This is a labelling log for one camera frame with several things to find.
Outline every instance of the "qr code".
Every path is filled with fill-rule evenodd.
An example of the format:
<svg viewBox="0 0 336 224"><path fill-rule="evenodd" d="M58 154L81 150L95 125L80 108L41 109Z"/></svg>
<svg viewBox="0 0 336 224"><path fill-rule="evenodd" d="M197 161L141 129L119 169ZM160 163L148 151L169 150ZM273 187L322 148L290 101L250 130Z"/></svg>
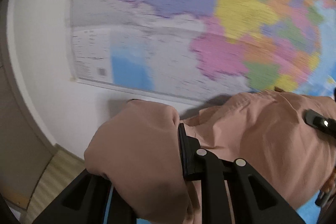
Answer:
<svg viewBox="0 0 336 224"><path fill-rule="evenodd" d="M100 76L105 76L106 77L106 69L97 68L97 70L98 70L98 74Z"/></svg>

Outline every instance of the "colorful political map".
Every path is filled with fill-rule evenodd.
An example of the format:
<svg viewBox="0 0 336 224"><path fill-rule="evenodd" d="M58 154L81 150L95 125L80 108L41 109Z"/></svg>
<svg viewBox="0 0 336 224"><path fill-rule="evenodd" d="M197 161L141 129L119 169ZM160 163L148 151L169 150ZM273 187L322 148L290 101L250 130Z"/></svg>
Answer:
<svg viewBox="0 0 336 224"><path fill-rule="evenodd" d="M73 0L77 74L201 101L274 86L332 96L335 8L335 0Z"/></svg>

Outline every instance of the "silver screw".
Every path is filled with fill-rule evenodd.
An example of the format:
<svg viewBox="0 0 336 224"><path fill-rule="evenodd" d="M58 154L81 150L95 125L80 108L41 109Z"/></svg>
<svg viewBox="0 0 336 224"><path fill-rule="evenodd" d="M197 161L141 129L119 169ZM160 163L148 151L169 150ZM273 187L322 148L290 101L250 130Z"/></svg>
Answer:
<svg viewBox="0 0 336 224"><path fill-rule="evenodd" d="M197 149L196 153L199 156L205 156L207 154L207 151L201 148L201 149Z"/></svg>
<svg viewBox="0 0 336 224"><path fill-rule="evenodd" d="M244 161L243 159L237 159L236 165L243 167L246 165L246 161Z"/></svg>

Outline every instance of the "brown fabric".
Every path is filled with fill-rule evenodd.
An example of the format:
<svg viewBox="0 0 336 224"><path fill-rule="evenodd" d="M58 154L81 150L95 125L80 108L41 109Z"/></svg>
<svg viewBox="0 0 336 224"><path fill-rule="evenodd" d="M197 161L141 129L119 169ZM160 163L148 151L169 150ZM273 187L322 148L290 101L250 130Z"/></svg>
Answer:
<svg viewBox="0 0 336 224"><path fill-rule="evenodd" d="M203 148L221 159L246 159L298 208L328 179L336 158L335 140L304 123L309 108L336 118L329 97L264 91L237 94L183 122ZM199 224L201 187L183 181L178 123L170 106L130 101L98 129L85 151L85 166L106 175L139 217Z"/></svg>

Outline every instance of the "gray floor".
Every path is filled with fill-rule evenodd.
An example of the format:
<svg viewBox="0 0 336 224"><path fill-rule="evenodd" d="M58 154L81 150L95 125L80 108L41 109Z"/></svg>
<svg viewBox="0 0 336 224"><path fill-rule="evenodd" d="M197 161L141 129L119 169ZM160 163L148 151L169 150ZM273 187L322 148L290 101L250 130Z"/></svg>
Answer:
<svg viewBox="0 0 336 224"><path fill-rule="evenodd" d="M83 170L82 160L59 149L41 176L22 223L31 224Z"/></svg>

